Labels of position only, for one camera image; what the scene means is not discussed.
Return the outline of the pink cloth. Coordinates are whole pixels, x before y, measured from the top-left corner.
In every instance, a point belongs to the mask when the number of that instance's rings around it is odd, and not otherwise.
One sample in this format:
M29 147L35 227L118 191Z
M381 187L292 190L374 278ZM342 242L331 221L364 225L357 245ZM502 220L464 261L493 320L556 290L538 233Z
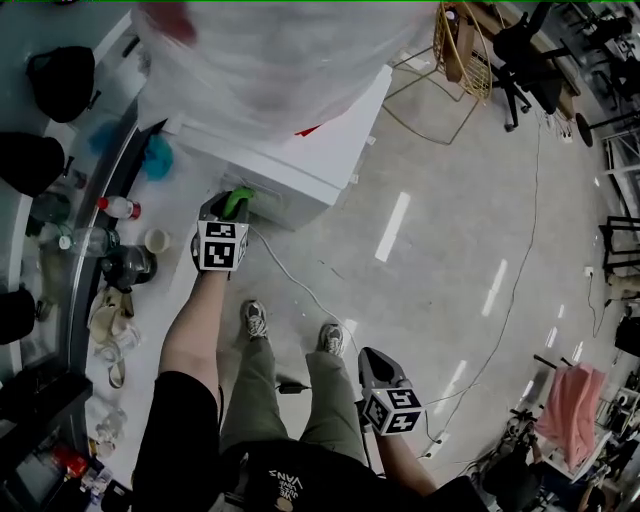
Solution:
M595 418L606 374L587 363L555 371L535 430L559 447L569 470L595 449Z

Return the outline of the brown paper bag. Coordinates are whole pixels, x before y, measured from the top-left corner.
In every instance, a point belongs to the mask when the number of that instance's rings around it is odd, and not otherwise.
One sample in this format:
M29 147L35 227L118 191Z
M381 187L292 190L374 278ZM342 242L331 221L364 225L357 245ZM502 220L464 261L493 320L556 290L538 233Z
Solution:
M443 46L445 75L449 82L459 83L471 59L475 28L473 22L465 16L448 19L447 28L450 36L445 35Z

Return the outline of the black metal frame table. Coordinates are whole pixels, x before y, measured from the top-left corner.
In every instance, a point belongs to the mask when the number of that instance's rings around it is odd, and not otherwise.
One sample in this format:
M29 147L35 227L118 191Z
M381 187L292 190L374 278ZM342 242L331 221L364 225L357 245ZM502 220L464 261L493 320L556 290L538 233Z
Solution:
M604 224L599 225L604 245L602 270L606 278L612 276L617 269L635 268L640 272L640 218L628 216L608 216ZM615 249L614 235L617 232L631 233L638 236L638 243L633 249Z

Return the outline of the beige tote bag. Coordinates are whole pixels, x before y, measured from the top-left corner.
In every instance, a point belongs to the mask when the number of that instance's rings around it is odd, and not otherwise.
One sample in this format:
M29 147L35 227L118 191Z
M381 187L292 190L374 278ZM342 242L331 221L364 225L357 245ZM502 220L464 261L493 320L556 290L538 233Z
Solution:
M95 296L87 321L94 357L107 369L109 385L121 389L126 358L139 347L142 335L134 322L131 295L106 286Z

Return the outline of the clear plastic bottle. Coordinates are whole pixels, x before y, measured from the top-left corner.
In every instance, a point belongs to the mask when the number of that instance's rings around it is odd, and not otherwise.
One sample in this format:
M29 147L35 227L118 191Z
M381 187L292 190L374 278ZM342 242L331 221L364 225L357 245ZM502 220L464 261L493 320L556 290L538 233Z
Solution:
M120 245L120 236L110 228L88 227L76 229L69 235L62 235L58 245L61 250L76 255L104 257Z

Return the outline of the person's right leg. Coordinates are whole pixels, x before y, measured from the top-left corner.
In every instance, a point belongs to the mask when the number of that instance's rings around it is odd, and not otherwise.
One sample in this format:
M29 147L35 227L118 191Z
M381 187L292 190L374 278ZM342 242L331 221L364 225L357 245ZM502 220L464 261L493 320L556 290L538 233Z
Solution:
M306 355L306 363L312 400L300 440L365 464L354 390L343 358L315 351Z

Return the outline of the person's left leg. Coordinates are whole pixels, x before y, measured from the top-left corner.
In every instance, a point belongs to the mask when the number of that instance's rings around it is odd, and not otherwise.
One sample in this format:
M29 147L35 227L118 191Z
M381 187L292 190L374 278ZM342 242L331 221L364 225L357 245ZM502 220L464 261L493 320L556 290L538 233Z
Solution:
M221 430L220 451L248 442L287 440L275 391L275 359L267 338L244 348Z

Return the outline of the black clothes rack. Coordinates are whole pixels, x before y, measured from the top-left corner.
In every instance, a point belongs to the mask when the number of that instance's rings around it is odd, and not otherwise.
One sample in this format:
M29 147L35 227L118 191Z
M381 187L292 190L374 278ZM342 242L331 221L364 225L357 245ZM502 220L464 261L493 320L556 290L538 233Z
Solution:
M565 357L561 357L558 362L552 362L534 354L533 359L535 362L533 378L525 386L517 405L510 409L512 418L521 423L537 421L545 407L557 370L574 366Z

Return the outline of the dark glass jar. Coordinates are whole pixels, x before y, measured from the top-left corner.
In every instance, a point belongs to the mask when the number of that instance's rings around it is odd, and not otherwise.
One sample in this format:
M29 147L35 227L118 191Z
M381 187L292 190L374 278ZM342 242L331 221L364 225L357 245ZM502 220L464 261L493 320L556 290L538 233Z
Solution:
M108 286L130 293L135 285L151 281L157 272L157 259L146 247L119 245L100 260Z

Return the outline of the white power strip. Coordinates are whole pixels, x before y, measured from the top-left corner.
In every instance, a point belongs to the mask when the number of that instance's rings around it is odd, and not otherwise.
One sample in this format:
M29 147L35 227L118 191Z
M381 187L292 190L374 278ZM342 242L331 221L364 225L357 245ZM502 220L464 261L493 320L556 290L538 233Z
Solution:
M543 124L546 126L546 130L554 135L559 141L565 144L571 144L573 138L572 123L557 115L544 114Z

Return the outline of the person's left shoe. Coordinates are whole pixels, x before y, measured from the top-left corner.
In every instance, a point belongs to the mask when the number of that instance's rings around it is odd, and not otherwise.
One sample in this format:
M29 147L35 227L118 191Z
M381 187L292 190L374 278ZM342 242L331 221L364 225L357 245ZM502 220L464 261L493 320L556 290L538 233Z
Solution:
M250 340L267 339L266 309L258 300L247 300L241 308L244 329Z

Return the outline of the white water dispenser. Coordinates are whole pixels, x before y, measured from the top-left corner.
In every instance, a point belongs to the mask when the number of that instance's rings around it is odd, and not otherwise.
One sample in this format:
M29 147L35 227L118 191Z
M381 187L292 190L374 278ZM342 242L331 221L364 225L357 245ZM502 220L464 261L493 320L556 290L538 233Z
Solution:
M222 189L252 189L251 213L296 230L348 186L391 81L385 65L348 110L306 136L243 141L192 121L170 123L165 135L210 164Z

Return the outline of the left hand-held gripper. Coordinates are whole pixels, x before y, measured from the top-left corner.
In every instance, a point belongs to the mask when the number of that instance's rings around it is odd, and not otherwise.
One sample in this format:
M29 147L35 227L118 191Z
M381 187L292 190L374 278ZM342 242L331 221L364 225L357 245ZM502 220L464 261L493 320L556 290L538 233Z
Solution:
M199 272L234 272L243 260L250 222L249 202L240 201L234 222L220 222L228 200L227 192L219 192L200 208L191 253Z

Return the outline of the green cup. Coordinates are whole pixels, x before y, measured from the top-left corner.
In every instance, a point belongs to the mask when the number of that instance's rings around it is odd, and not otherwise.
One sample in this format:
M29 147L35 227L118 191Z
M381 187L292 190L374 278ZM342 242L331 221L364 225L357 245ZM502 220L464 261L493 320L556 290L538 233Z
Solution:
M233 221L240 214L241 208L253 197L254 190L245 186L231 191L222 209L221 218L225 221Z

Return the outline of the teal scrub ball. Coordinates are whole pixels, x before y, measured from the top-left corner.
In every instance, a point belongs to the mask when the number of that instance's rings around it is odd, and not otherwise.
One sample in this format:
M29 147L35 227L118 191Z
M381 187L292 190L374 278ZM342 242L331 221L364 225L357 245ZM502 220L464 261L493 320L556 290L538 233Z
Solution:
M169 143L160 135L151 135L144 150L141 170L150 181L167 177L173 165L173 152Z

